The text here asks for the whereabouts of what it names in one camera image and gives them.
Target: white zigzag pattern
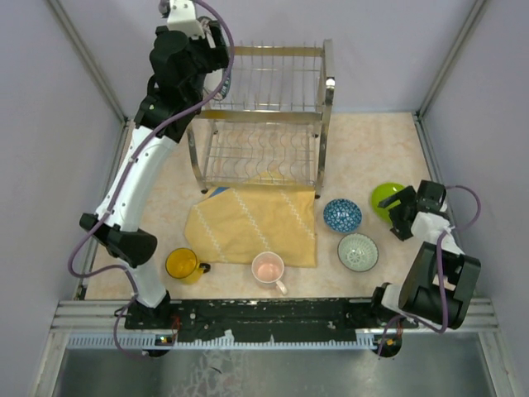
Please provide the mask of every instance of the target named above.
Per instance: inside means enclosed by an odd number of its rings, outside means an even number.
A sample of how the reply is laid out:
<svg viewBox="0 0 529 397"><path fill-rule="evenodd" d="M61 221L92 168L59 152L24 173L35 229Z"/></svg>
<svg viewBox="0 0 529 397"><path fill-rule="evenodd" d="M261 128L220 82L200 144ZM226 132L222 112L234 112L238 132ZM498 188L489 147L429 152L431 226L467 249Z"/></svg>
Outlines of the white zigzag pattern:
<svg viewBox="0 0 529 397"><path fill-rule="evenodd" d="M263 242L265 250L272 251L270 249L268 240L266 240L266 237L263 235L263 233L261 233L261 230L257 226L257 222L255 221L254 217L251 216L250 210L248 209L248 207L246 207L246 204L244 203L244 201L242 201L242 197L239 194L239 192L237 192L235 189L231 189L231 191L233 191L233 194L235 195L237 201L239 202L239 205L241 206L242 210L245 212L246 216L248 217L248 220L250 221L255 231L257 232L257 236L259 236L259 238Z"/></svg>
<svg viewBox="0 0 529 397"><path fill-rule="evenodd" d="M283 196L284 201L287 202L288 206L290 207L290 212L296 217L299 225L305 230L305 232L307 232L308 236L314 240L314 233L311 231L310 227L308 227L307 224L301 219L301 216L299 215L299 212L296 207L294 207L292 200L288 198L288 195L285 192L281 192L281 196Z"/></svg>
<svg viewBox="0 0 529 397"><path fill-rule="evenodd" d="M209 225L207 224L206 222L206 219L204 218L203 214L202 214L202 211L200 211L200 208L198 207L194 207L195 210L197 211L197 214L198 214L198 219L200 220L200 223L206 228L206 234L209 236L209 238L212 239L212 243L213 243L213 246L215 247L215 249L217 250L218 252L218 255L221 256L221 261L223 261L224 263L227 263L228 262L228 259L224 256L224 254L222 253L222 249L221 249L221 246L220 244L218 243L217 239L215 238L215 236L213 236L213 231L212 229L209 227Z"/></svg>

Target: dish rack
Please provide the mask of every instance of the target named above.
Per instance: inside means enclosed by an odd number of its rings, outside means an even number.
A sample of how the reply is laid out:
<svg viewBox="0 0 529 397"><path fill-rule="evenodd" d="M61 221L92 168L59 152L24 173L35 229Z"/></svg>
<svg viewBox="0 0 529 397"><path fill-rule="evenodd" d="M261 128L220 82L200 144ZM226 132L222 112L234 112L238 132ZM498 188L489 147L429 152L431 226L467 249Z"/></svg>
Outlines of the dish rack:
<svg viewBox="0 0 529 397"><path fill-rule="evenodd" d="M332 41L318 46L240 45L231 87L197 118L209 121L204 163L193 124L188 146L203 193L212 186L312 186L319 198L335 88Z"/></svg>

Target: mug handle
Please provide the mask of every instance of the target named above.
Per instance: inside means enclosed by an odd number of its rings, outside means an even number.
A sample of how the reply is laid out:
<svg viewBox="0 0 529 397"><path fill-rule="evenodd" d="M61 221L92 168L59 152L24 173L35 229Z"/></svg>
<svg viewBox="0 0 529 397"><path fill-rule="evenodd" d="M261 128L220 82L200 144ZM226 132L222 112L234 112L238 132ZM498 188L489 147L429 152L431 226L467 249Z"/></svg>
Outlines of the mug handle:
<svg viewBox="0 0 529 397"><path fill-rule="evenodd" d="M207 273L212 269L212 266L209 263L201 263L198 265L198 269L202 269L203 273Z"/></svg>
<svg viewBox="0 0 529 397"><path fill-rule="evenodd" d="M277 280L277 281L275 282L275 287L276 287L277 289L279 289L279 291L281 291L281 294L283 294L283 295L288 294L288 289L287 289L287 287L284 286L284 284L283 284L282 281Z"/></svg>

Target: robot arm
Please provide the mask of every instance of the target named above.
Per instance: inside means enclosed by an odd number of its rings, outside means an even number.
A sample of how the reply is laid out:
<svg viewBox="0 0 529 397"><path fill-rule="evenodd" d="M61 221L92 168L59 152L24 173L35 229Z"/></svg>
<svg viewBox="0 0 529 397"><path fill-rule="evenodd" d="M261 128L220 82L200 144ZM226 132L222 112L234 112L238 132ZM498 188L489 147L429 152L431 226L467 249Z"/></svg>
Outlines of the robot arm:
<svg viewBox="0 0 529 397"><path fill-rule="evenodd" d="M140 220L162 164L180 142L196 113L160 130L139 153L136 152L164 120L200 103L207 75L226 68L229 62L222 32L216 22L210 22L211 37L207 37L196 19L193 2L170 0L166 6L167 26L156 29L157 37L150 53L154 75L136 114L137 129L133 132L125 159L95 213L85 213L79 221L80 226L89 231L107 216L93 235L129 270L138 289L137 301L149 309L156 308L168 293L153 260L156 237L139 229ZM131 162L135 164L124 185L120 186L119 181ZM107 213L116 192L116 202L112 211Z"/></svg>
<svg viewBox="0 0 529 397"><path fill-rule="evenodd" d="M389 210L393 224L391 231L403 241L410 237L424 241L403 285L386 285L379 289L384 290L381 301L384 307L441 324L439 283L448 281L454 286L446 289L448 327L456 329L465 319L481 265L478 259L465 255L455 243L446 215L445 198L445 186L423 180L417 192L408 186L379 203L379 207L386 208L399 200L400 204ZM441 258L445 279L437 280L436 284L437 241L443 232Z"/></svg>

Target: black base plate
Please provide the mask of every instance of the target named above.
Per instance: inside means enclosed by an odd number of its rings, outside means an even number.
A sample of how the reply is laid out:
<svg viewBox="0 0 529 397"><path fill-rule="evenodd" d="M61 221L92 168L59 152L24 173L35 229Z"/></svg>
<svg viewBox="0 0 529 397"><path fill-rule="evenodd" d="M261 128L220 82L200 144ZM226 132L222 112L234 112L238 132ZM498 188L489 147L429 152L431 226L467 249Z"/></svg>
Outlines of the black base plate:
<svg viewBox="0 0 529 397"><path fill-rule="evenodd" d="M126 329L171 329L179 342L212 340L231 330L236 342L355 341L358 328L380 328L394 313L373 310L370 299L211 299L167 301L155 315L134 303Z"/></svg>

